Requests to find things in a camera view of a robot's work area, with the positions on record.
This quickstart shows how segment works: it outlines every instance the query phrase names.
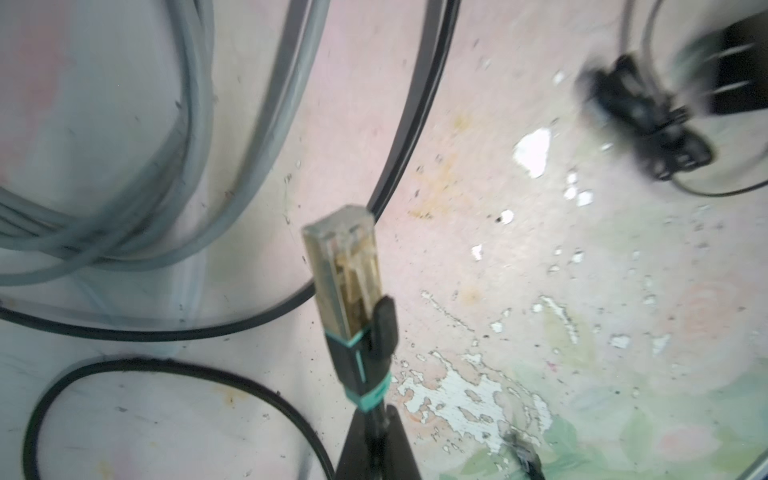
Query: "black bracket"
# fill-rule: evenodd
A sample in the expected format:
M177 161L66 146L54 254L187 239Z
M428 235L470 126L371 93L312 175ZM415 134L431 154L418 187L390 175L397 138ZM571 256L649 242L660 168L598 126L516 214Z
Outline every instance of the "black bracket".
M620 56L611 71L594 72L592 95L602 109L629 130L641 168L655 180L669 180L712 163L710 145L684 124L685 107L672 109L672 98L654 100L631 55Z

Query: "white paint chip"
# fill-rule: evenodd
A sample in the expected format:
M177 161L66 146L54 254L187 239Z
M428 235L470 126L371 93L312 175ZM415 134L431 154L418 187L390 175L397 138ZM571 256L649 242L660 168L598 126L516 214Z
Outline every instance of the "white paint chip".
M533 398L533 406L538 413L538 430L544 435L544 432L552 426L552 414L549 411L549 405L535 393L531 397Z
M584 190L576 196L576 204L579 207L586 207L594 201L594 194L592 190Z
M573 200L576 198L576 195L578 195L578 190L572 185L566 188L565 192L563 192L563 198L565 200Z
M552 134L548 128L539 128L532 134L525 135L515 145L512 157L531 178L539 178L544 174L551 138Z
M482 243L472 248L472 256L475 258L475 262L482 260Z
M503 391L502 384L490 380L486 374L480 374L478 380L469 382L460 376L453 365L444 359L440 353L432 352L432 355L445 366L445 377L435 381L437 386L434 389L414 381L411 377L406 378L397 389L401 396L404 396L409 390L413 392L413 397L405 402L405 408L416 414L424 407L436 417L445 420L459 438L464 435L474 437L476 442L487 446L491 452L499 452L505 443L498 428L489 428L487 423L467 419L462 413L462 409L472 414L476 419L479 419L480 415L486 415L494 425L507 422L508 420L504 417L504 409L496 403L494 398L497 393ZM471 392L475 399L471 398L467 391ZM546 406L544 400L541 400L540 403Z
M559 84L563 83L563 80L565 80L565 73L562 70L556 71L552 77L554 86L557 87Z
M482 354L480 353L465 353L462 358L474 366L482 366Z
M657 336L651 340L650 343L653 346L654 356L659 356L664 351L664 349L667 348L667 344L670 342L671 338L671 333L665 333L664 335Z
M515 212L512 210L504 210L499 218L502 219L504 225L509 225L515 219Z
M563 322L563 326L565 327L565 331L568 332L568 337L571 339L571 343L576 345L579 340L576 324L571 317L568 316L568 312L565 311L565 308L559 306L551 296L542 295L539 298L546 303L555 316Z
M608 343L618 349L626 349L629 347L629 344L632 343L632 338L629 335L624 335L623 333L620 335L611 335Z

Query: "flat black cable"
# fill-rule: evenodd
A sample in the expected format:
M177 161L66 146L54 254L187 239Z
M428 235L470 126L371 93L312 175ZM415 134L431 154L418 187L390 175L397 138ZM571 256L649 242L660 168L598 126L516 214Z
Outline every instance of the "flat black cable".
M48 389L47 392L45 392L35 406L35 409L32 411L27 424L27 430L24 434L22 468L26 480L41 480L40 468L38 466L38 442L40 440L40 431L45 421L45 415L48 413L51 405L53 405L58 396L72 383L88 376L107 372L169 373L171 375L186 376L193 379L219 383L255 396L277 409L299 429L310 444L310 447L312 447L315 455L317 455L317 459L320 462L320 466L323 468L323 472L326 474L326 478L328 478L328 480L333 480L333 463L331 462L325 447L323 447L323 443L320 441L309 422L307 422L307 420L293 408L290 403L283 399L283 397L277 395L275 392L258 382L235 375L234 373L212 369L207 366L177 362L175 360L145 358L107 360L82 366L61 377L50 389Z
M644 80L650 85L654 97L659 101L664 94L662 93L662 86L658 79L658 74L654 68L653 55L651 53L651 41L653 39L654 27L658 18L659 11L661 9L664 0L656 0L650 8L650 13L645 21L643 27L643 34L641 39L641 67ZM632 14L634 10L634 0L625 0L624 10L621 13L621 28L619 32L619 53L625 55L629 52L629 38L631 32ZM748 194L760 188L768 186L768 180L763 180L757 184L750 185L748 187L739 188L736 190L726 192L703 192L696 190L695 188L687 186L680 180L677 174L673 174L670 182L680 191L694 195L696 197L706 198L725 198L735 197L736 195Z
M435 45L432 62L429 67L429 73L425 87L422 91L418 106L413 115L411 127L403 142L402 149L392 162L391 168L382 174L384 181L379 181L381 189L369 202L369 209L373 212L376 219L379 219L386 207L389 199L397 188L398 182L405 172L406 166L413 154L413 150L419 141L426 119L429 116L429 110L434 101L437 87L440 83L442 72L445 69L445 63L455 29L456 19L458 18L458 9L460 0L448 0L442 12L442 22L439 30L438 41ZM431 20L426 18L425 25ZM195 329L178 330L116 330L104 329L92 326L71 325L69 323L56 322L54 320L43 319L39 316L28 315L26 313L16 312L4 306L0 306L0 319L6 320L17 325L41 330L58 335L73 336L84 339L111 340L116 342L180 342L188 340L209 339L218 336L231 335L244 330L256 328L269 323L281 316L298 308L304 302L312 298L315 294L315 287L312 281L309 281L291 297L283 302L273 306L265 312L237 320L223 325L205 326Z

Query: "transparent plastic plug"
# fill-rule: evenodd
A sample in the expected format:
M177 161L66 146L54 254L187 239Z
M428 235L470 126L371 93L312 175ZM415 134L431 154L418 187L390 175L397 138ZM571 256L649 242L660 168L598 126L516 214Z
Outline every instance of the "transparent plastic plug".
M382 297L373 215L347 205L302 233L323 326L349 342L370 324Z

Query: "gray cable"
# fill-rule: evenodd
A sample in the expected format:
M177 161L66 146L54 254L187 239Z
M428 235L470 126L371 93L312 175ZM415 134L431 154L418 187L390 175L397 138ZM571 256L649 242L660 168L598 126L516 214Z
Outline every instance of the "gray cable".
M282 101L268 115L266 133L258 135L257 128L230 202L180 247L155 257L116 258L153 245L172 227L197 188L210 149L213 3L169 0L168 5L186 68L179 118L137 178L89 217L73 218L0 188L0 248L40 250L63 260L34 272L0 274L0 286L42 283L89 264L122 271L170 266L227 231L262 185L293 123L323 32L329 0L315 0L310 6L293 70L282 88Z

